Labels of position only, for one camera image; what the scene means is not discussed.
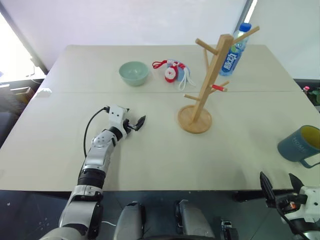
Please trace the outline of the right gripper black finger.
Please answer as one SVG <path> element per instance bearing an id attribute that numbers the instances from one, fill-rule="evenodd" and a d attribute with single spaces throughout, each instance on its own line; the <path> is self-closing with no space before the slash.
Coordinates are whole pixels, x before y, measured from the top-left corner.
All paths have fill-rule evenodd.
<path id="1" fill-rule="evenodd" d="M 290 182 L 295 193 L 300 193 L 301 188 L 304 186 L 302 181 L 292 173 L 289 173 Z"/>
<path id="2" fill-rule="evenodd" d="M 269 178 L 261 171 L 259 174 L 260 187 L 265 197 L 265 202 L 268 208 L 276 207 L 276 196 L 273 192 L 273 186 Z"/>

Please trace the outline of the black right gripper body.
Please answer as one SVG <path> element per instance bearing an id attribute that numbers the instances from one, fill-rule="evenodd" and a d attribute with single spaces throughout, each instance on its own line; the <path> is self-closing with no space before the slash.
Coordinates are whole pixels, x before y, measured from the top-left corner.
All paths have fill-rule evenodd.
<path id="1" fill-rule="evenodd" d="M 272 193 L 266 195 L 266 205 L 268 208 L 276 209 L 281 216 L 284 216 L 298 211 L 302 205 L 306 204 L 307 199 L 305 194 L 293 193 L 276 198 Z"/>

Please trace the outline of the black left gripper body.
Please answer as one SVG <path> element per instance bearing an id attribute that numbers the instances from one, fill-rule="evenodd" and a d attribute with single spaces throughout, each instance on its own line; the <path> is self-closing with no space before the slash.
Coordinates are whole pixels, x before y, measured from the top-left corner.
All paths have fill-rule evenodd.
<path id="1" fill-rule="evenodd" d="M 124 128 L 126 133 L 130 133 L 131 130 L 134 130 L 134 131 L 137 130 L 136 126 L 134 124 L 131 124 L 128 119 L 125 119 L 123 121 L 123 128 Z"/>

